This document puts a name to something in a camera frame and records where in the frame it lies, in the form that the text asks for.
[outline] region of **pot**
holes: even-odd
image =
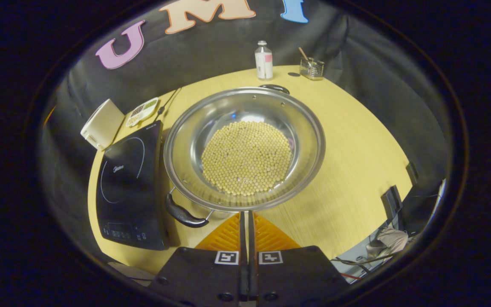
[[[166,210],[189,227],[207,225],[215,210],[258,211],[277,206],[303,190],[321,167],[325,135],[317,117],[281,86],[242,87],[222,91],[195,103],[173,124],[164,145],[164,166],[174,188],[166,195]],[[292,159],[282,183],[253,196],[232,196],[203,176],[201,155],[213,134],[237,121],[261,121],[289,140]],[[205,218],[192,216],[172,199],[177,189],[192,202],[212,209]]]

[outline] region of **wooden table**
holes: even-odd
[[[302,192],[286,203],[258,213],[300,246],[317,245],[327,257],[333,258],[384,223],[386,213],[380,196],[391,186],[397,185],[402,198],[409,193],[412,183],[405,169],[409,161],[386,127],[343,89],[326,79],[311,81],[303,76],[289,76],[288,72],[298,72],[298,66],[275,67],[274,79],[269,82],[259,81],[255,69],[251,69],[190,84],[181,89],[159,119],[164,130],[168,130],[187,108],[213,93],[266,83],[286,87],[319,118],[327,143],[325,159],[315,179]],[[160,96],[161,101],[167,101],[170,95]],[[123,123],[115,142],[152,123],[154,117],[133,128]],[[151,251],[101,236],[95,200],[102,157],[103,151],[98,151],[88,185],[88,214],[94,237],[101,251],[113,259],[156,274],[176,246],[165,251]],[[164,168],[160,173],[167,181]],[[193,204],[177,191],[173,198],[195,216],[206,216],[210,211]],[[179,237],[180,246],[195,247],[231,215],[215,212],[210,223],[200,229],[185,227],[169,216],[165,221],[170,223],[173,237]]]

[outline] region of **induction cooktop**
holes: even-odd
[[[157,197],[162,122],[107,147],[101,160],[96,212],[101,235],[144,249],[166,249],[162,204]]]

